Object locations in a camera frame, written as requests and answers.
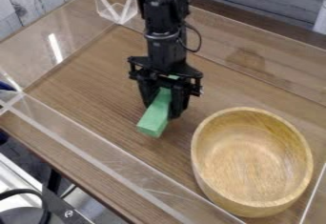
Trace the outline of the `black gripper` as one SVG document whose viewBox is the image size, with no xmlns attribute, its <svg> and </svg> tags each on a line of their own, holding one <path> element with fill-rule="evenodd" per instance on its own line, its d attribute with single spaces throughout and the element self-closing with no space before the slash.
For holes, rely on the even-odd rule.
<svg viewBox="0 0 326 224">
<path fill-rule="evenodd" d="M 145 107 L 150 105 L 158 88 L 170 89 L 169 118 L 180 117 L 186 109 L 189 95 L 201 93 L 202 73 L 186 63 L 185 31 L 152 32 L 144 37 L 148 45 L 145 56 L 129 56 L 129 78 L 137 81 Z"/>
</svg>

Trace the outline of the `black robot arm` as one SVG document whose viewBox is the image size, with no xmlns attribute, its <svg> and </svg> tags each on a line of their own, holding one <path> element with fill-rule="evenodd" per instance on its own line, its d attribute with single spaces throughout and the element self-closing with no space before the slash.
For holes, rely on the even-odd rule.
<svg viewBox="0 0 326 224">
<path fill-rule="evenodd" d="M 160 89 L 170 92 L 168 117 L 180 117 L 190 96 L 201 94 L 202 73 L 186 63 L 186 54 L 200 49 L 186 46 L 190 26 L 188 0 L 136 0 L 145 23 L 148 54 L 126 58 L 129 78 L 137 82 L 142 102 L 148 106 Z"/>
</svg>

